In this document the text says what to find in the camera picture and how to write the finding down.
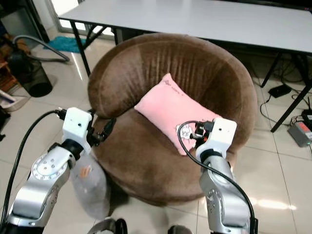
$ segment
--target tile floor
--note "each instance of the tile floor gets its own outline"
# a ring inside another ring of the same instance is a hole
[[[86,50],[91,69],[99,58],[114,46],[112,41],[96,40]],[[36,47],[37,56],[54,55]],[[52,81],[52,92],[44,97],[30,98],[19,110],[12,113],[10,121],[3,129],[6,137],[0,142],[0,203],[4,200],[9,174],[15,160],[20,141],[29,125],[41,114],[58,106],[88,109],[88,77],[79,54],[67,53],[70,65],[44,63],[43,67]],[[251,64],[250,73],[258,96],[258,106],[268,98],[267,91],[280,84],[269,80],[261,89],[272,59],[238,55]],[[15,95],[26,95],[19,89]],[[272,98],[263,111],[272,119],[278,119],[292,102],[291,94]],[[293,112],[301,113],[306,108],[302,102]],[[238,183],[252,199],[259,231],[262,234],[309,234],[312,230],[311,183],[312,155],[309,148],[299,148],[282,126],[274,134],[270,132],[273,123],[258,113],[252,136],[246,146],[239,151],[235,175]],[[62,122],[55,116],[42,121],[31,134],[24,149],[17,172],[12,197],[27,178],[34,160],[46,151],[53,142],[60,142]],[[112,216],[123,217],[128,223],[130,234],[164,234],[172,224],[189,227],[194,234],[210,233],[208,229],[205,200],[199,199],[180,206],[155,207],[137,199],[117,207]],[[58,203],[45,229],[52,233],[87,233],[97,220],[90,218],[79,205],[69,181],[59,194]]]

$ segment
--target pink cushion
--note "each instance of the pink cushion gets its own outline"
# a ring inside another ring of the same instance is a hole
[[[187,96],[172,80],[170,74],[166,74],[134,108],[161,130],[181,155],[186,153],[177,138],[180,124],[189,120],[212,121],[220,117]],[[190,124],[181,131],[183,143],[188,150],[195,146],[195,140],[190,139],[194,130],[195,124]]]

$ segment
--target white table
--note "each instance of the white table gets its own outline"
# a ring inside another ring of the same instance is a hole
[[[75,22],[113,29],[188,34],[279,52],[312,54],[312,14],[289,8],[219,0],[86,0],[60,19],[71,22],[88,75],[86,46],[80,41]],[[267,78],[279,58],[280,53]]]

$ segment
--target chair backrest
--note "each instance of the chair backrest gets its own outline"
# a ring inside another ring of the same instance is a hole
[[[166,73],[192,99],[236,121],[238,133],[243,131],[247,140],[257,108],[248,71],[219,46],[186,35],[147,34],[113,48],[90,76],[91,106],[101,118],[117,117],[135,106]]]

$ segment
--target electrical cable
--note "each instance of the electrical cable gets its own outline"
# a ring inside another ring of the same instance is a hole
[[[270,120],[270,121],[272,121],[272,122],[274,122],[274,123],[277,123],[277,121],[275,121],[274,119],[271,119],[270,117],[266,116],[266,115],[262,112],[262,106],[263,106],[265,103],[268,103],[268,102],[270,101],[271,96],[272,96],[272,95],[270,95],[270,96],[269,96],[269,99],[266,100],[265,102],[263,102],[263,103],[260,105],[260,113],[261,113],[261,115],[262,115],[264,118],[266,118],[266,119],[268,119],[268,120]]]
[[[182,141],[182,138],[181,138],[181,129],[186,125],[186,124],[190,124],[190,123],[197,123],[197,124],[202,124],[202,122],[200,121],[195,121],[195,120],[191,120],[191,121],[186,121],[185,123],[182,123],[177,131],[177,137],[178,137],[178,140],[183,148],[183,150],[185,151],[185,153],[187,154],[187,156],[192,160],[194,161],[195,163],[197,163],[198,165],[200,165],[201,167],[213,172],[213,173],[216,173],[217,175],[223,177],[224,179],[226,179],[227,181],[229,181],[235,188],[237,188],[237,190],[242,194],[242,196],[244,197],[247,205],[248,205],[248,208],[249,208],[249,212],[250,212],[250,216],[251,216],[251,219],[252,220],[255,220],[255,216],[254,216],[254,209],[253,209],[253,205],[251,204],[247,194],[244,192],[244,190],[234,181],[232,180],[231,178],[229,178],[228,176],[226,176],[225,174],[221,173],[220,171],[210,167],[210,166],[207,166],[205,164],[203,164],[202,162],[198,161],[196,158],[194,158],[192,156],[192,154],[186,149],[185,145],[183,144],[183,141]]]
[[[13,44],[16,45],[17,44],[17,41],[19,39],[30,39],[30,40],[34,40],[36,42],[38,42],[39,44],[47,47],[49,50],[53,51],[54,53],[56,53],[57,55],[61,56],[63,59],[61,58],[38,58],[36,56],[33,56],[33,55],[27,55],[28,57],[32,58],[32,59],[35,59],[35,60],[40,60],[40,61],[44,61],[44,62],[69,62],[70,59],[69,57],[67,57],[65,54],[61,53],[60,51],[54,49],[53,47],[51,47],[50,45],[48,45],[47,43],[35,38],[35,37],[32,37],[32,36],[28,36],[28,35],[19,35],[19,36],[16,36],[14,37],[13,39]]]
[[[25,146],[26,140],[29,137],[30,133],[32,132],[32,130],[34,129],[34,127],[46,116],[50,115],[50,114],[58,114],[59,110],[53,110],[53,111],[49,111],[46,112],[45,114],[43,114],[42,116],[40,116],[27,130],[23,140],[20,143],[19,146],[19,150],[18,150],[18,154],[16,156],[15,162],[14,162],[14,166],[10,175],[10,179],[8,182],[8,186],[7,186],[7,190],[5,193],[5,199],[4,199],[4,203],[3,203],[3,210],[2,210],[2,215],[1,215],[1,223],[0,223],[0,233],[3,229],[3,225],[6,221],[6,217],[7,217],[7,212],[8,212],[8,207],[9,207],[9,201],[10,201],[10,195],[11,195],[11,191],[12,191],[12,186],[13,186],[13,181],[14,181],[14,177],[16,174],[16,171],[18,169],[18,165],[20,162],[20,157],[21,157],[21,153],[23,151],[23,148]]]

